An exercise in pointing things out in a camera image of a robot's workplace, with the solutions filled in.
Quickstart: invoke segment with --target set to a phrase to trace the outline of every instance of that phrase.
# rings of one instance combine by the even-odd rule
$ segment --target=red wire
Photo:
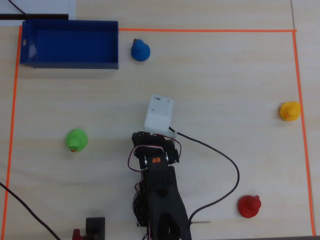
[[[137,189],[137,185],[139,185],[140,184],[140,182],[137,182],[135,185],[134,185],[134,189],[138,192],[138,189]]]
[[[128,167],[129,167],[132,171],[134,171],[134,172],[136,172],[136,173],[141,173],[142,170],[137,170],[137,169],[134,169],[134,168],[130,167],[130,159],[131,159],[131,155],[132,155],[132,153],[134,152],[134,150],[136,150],[136,149],[139,148],[139,147],[162,149],[162,151],[164,152],[164,149],[163,149],[161,146],[155,146],[155,145],[138,145],[138,146],[132,148],[132,150],[131,150],[131,152],[130,152],[130,155],[129,155],[129,158],[128,158]]]
[[[165,137],[165,138],[171,139],[171,140],[175,141],[176,143],[178,143],[178,144],[179,144],[179,146],[180,146],[180,152],[179,152],[179,158],[180,158],[180,156],[181,156],[181,149],[182,149],[182,147],[181,147],[181,143],[180,143],[178,140],[174,139],[173,137],[166,136],[166,135],[159,134],[159,133],[155,133],[155,134],[153,134],[153,135],[159,135],[159,136],[162,136],[162,137]]]

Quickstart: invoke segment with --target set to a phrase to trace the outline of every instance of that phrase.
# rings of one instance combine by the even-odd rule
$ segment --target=yellow rubber duck
[[[295,121],[300,116],[301,106],[296,101],[287,101],[280,107],[279,114],[285,121]]]

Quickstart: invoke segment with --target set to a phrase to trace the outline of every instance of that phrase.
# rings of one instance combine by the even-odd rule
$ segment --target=wire
[[[11,3],[20,13],[22,13],[23,15],[25,15],[27,18],[29,18],[29,15],[26,14],[24,11],[22,11],[17,5],[15,5],[12,0],[8,0],[9,3]]]
[[[179,152],[179,158],[180,158],[180,156],[181,156],[182,146],[181,146],[181,143],[180,143],[178,140],[174,139],[173,137],[166,136],[166,135],[162,135],[162,134],[158,134],[158,133],[155,133],[155,134],[153,134],[153,135],[154,135],[154,136],[162,136],[162,137],[165,137],[165,138],[171,139],[171,140],[175,141],[176,143],[178,143],[178,144],[179,144],[179,146],[180,146],[180,152]]]
[[[164,149],[163,149],[161,146],[154,146],[154,145],[138,145],[138,146],[132,148],[132,150],[131,150],[131,152],[130,152],[130,155],[129,155],[129,158],[128,158],[128,167],[129,167],[132,171],[135,171],[136,173],[141,173],[142,171],[130,167],[130,159],[131,159],[132,153],[133,153],[137,148],[140,148],[140,147],[147,147],[147,148],[154,148],[154,149],[162,149],[162,151],[165,152]]]
[[[13,191],[7,188],[2,182],[0,182],[0,186],[3,187],[8,193],[10,193],[15,199],[17,199],[27,210],[28,212],[39,222],[41,223],[57,240],[61,240],[60,237],[47,225],[45,224],[31,209],[28,205],[22,201],[20,197],[18,197]]]
[[[172,131],[172,132],[175,132],[175,130],[173,130],[171,127],[169,127],[169,130]],[[226,159],[228,159],[228,160],[234,165],[234,167],[235,167],[235,169],[236,169],[236,173],[237,173],[236,183],[235,183],[235,186],[231,189],[231,191],[229,191],[226,195],[224,195],[223,197],[219,198],[218,200],[216,200],[216,201],[214,201],[214,202],[211,202],[211,203],[209,203],[209,204],[207,204],[207,205],[204,205],[204,206],[202,206],[202,207],[199,207],[197,210],[195,210],[195,211],[191,214],[191,216],[189,217],[189,224],[191,225],[191,224],[192,224],[192,222],[191,222],[192,218],[193,218],[198,212],[200,212],[201,210],[206,209],[206,208],[208,208],[208,207],[210,207],[210,206],[212,206],[212,205],[215,205],[215,204],[219,203],[220,201],[222,201],[223,199],[225,199],[226,197],[228,197],[230,194],[232,194],[232,193],[234,192],[234,190],[236,190],[236,188],[238,187],[239,181],[240,181],[240,172],[239,172],[239,168],[238,168],[238,166],[236,165],[236,163],[235,163],[230,157],[228,157],[227,155],[225,155],[223,152],[215,149],[215,148],[212,147],[212,146],[209,146],[208,144],[206,144],[206,143],[204,143],[204,142],[202,142],[202,141],[196,140],[196,139],[194,139],[194,138],[192,138],[192,137],[189,137],[189,136],[187,136],[187,135],[184,135],[184,134],[182,134],[182,133],[180,133],[180,132],[177,132],[177,134],[180,135],[180,136],[182,136],[182,137],[184,137],[184,138],[186,138],[186,139],[189,139],[189,140],[191,140],[191,141],[194,141],[194,142],[196,142],[196,143],[198,143],[198,144],[201,144],[201,145],[203,145],[203,146],[206,146],[207,148],[209,148],[209,149],[217,152],[218,154],[221,154],[222,156],[224,156]]]
[[[141,182],[137,182],[135,185],[134,185],[134,189],[138,192],[138,189],[137,189],[137,186],[140,184]]]

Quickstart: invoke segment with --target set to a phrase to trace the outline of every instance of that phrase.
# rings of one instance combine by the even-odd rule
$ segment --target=blue rubber duck
[[[150,57],[150,47],[141,39],[134,39],[131,47],[131,56],[133,59],[143,62]]]

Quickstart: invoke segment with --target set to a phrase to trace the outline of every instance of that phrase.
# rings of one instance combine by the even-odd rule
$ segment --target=red rubber duck
[[[258,214],[259,208],[261,207],[261,201],[259,196],[245,195],[240,197],[238,201],[239,213],[244,218],[252,218]]]

